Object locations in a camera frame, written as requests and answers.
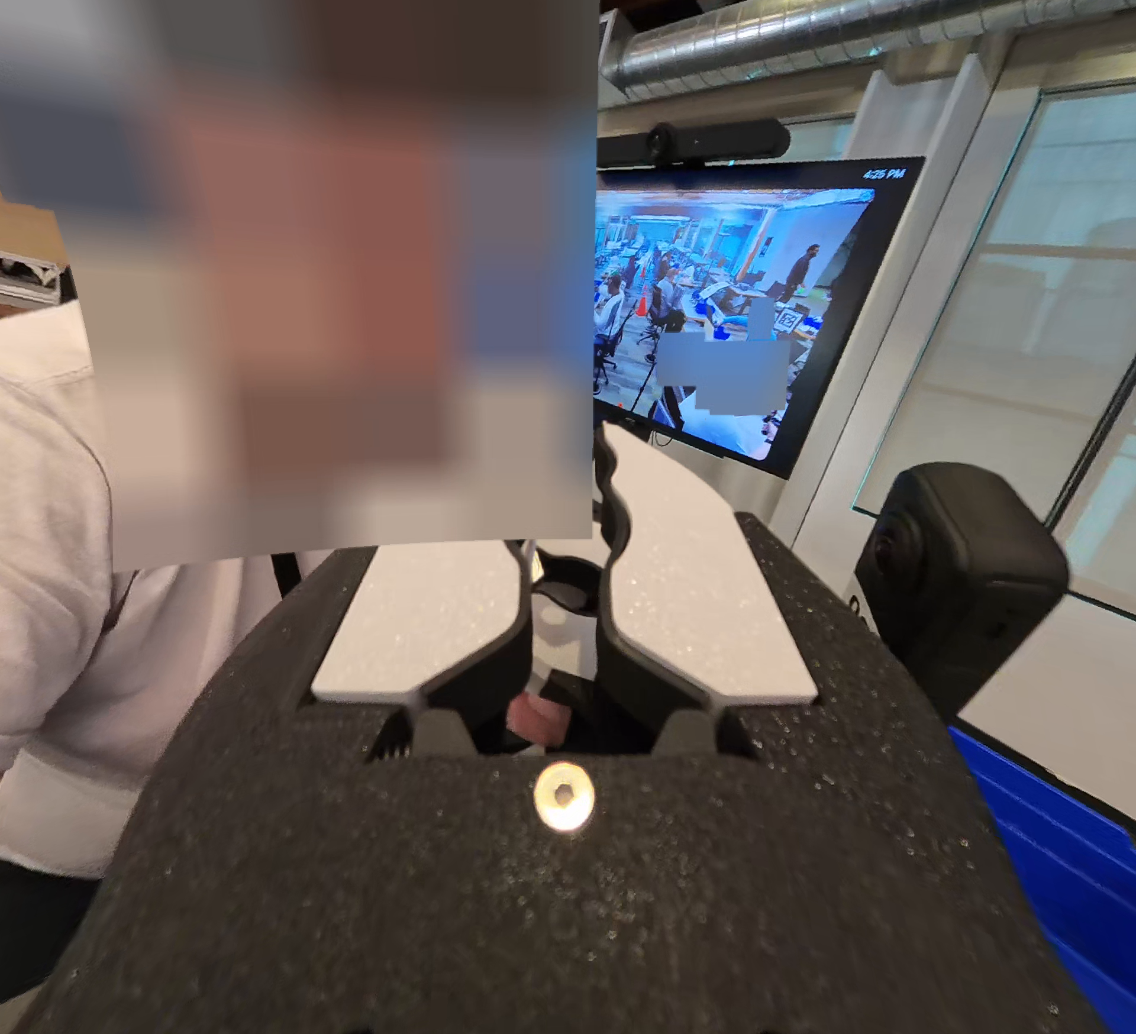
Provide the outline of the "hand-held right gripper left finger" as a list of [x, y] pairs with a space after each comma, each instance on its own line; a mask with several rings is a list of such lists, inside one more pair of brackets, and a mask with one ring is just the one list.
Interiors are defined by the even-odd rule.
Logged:
[[504, 541], [378, 547], [311, 682], [321, 702], [420, 708], [524, 633], [531, 567]]

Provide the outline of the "silver air duct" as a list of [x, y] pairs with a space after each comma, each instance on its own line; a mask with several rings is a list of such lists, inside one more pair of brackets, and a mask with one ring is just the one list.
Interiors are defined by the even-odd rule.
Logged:
[[1135, 0], [747, 0], [607, 40], [600, 76], [632, 103], [1099, 19]]

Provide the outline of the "blue plastic bin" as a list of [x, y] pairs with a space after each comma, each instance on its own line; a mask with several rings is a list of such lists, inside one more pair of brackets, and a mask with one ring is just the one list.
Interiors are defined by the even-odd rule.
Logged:
[[1135, 1029], [1134, 820], [982, 731], [950, 729], [1067, 970], [1111, 1032]]

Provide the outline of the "wall screen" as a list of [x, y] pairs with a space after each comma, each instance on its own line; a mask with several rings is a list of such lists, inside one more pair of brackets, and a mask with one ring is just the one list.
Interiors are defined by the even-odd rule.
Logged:
[[594, 422], [787, 480], [924, 165], [601, 170]]

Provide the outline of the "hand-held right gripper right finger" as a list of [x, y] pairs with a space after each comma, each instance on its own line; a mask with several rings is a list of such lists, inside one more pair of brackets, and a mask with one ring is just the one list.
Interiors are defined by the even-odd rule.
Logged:
[[605, 423], [595, 447], [610, 529], [605, 636], [709, 708], [809, 704], [818, 689], [730, 503]]

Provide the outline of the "black video bar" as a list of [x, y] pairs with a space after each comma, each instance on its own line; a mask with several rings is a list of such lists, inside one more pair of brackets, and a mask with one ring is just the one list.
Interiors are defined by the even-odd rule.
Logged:
[[775, 118], [676, 127], [660, 122], [645, 133], [598, 137], [599, 170], [669, 169], [712, 161], [780, 159], [790, 148], [788, 127]]

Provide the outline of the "person's dark trousers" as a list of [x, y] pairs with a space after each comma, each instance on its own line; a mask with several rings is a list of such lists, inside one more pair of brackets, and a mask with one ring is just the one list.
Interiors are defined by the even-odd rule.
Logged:
[[87, 914], [100, 879], [1, 861], [1, 1002], [40, 986]]

